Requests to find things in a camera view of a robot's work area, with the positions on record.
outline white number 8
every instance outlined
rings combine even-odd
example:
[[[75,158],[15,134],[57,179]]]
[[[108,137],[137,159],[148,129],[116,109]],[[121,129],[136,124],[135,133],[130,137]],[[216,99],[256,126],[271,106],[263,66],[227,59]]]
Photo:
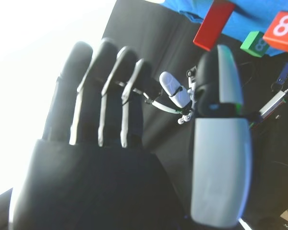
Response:
[[[263,38],[260,38],[255,46],[256,51],[262,51],[266,44],[267,43],[263,40]]]
[[[288,15],[286,15],[286,16],[284,16],[284,17],[281,18],[281,20],[279,21],[279,24],[278,24],[278,25],[274,28],[274,30],[273,30],[273,34],[274,34],[275,36],[284,36],[285,34],[288,33],[288,22],[287,22],[287,23],[284,23],[285,20],[287,20],[287,19],[288,19]]]

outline blue fabric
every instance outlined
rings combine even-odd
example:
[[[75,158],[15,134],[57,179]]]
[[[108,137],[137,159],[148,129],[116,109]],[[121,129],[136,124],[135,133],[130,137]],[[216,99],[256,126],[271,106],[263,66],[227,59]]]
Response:
[[[166,0],[162,5],[184,14],[194,23],[202,23],[212,2],[213,0]],[[288,11],[288,0],[231,0],[231,2],[237,6],[222,33],[242,42],[251,31],[265,33],[278,12]],[[282,52],[270,47],[266,54],[273,56]]]

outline red block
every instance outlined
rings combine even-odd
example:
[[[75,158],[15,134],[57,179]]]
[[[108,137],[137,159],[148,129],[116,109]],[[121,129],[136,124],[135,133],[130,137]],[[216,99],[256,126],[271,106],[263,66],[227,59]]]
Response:
[[[288,12],[281,11],[277,14],[263,39],[270,46],[288,52]]]
[[[234,3],[226,0],[215,0],[204,18],[193,43],[205,50],[211,50],[234,9]]]

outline green block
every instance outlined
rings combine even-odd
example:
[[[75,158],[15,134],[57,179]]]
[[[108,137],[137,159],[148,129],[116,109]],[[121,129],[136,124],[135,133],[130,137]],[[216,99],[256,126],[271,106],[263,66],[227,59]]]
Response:
[[[245,52],[253,55],[255,57],[261,58],[267,49],[270,47],[264,40],[264,34],[260,31],[252,31],[246,37],[240,49],[244,50]]]

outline wooden block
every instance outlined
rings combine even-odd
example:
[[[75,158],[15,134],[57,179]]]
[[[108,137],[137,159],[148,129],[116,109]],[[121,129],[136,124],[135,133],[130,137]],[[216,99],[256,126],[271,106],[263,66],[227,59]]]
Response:
[[[288,52],[288,12],[280,11],[263,39],[272,47]]]
[[[245,52],[253,55],[255,57],[261,58],[267,49],[270,47],[264,40],[263,40],[263,33],[260,31],[252,31],[246,37],[240,49],[243,49]]]
[[[215,0],[197,31],[193,43],[205,50],[211,50],[234,9],[234,3]]]

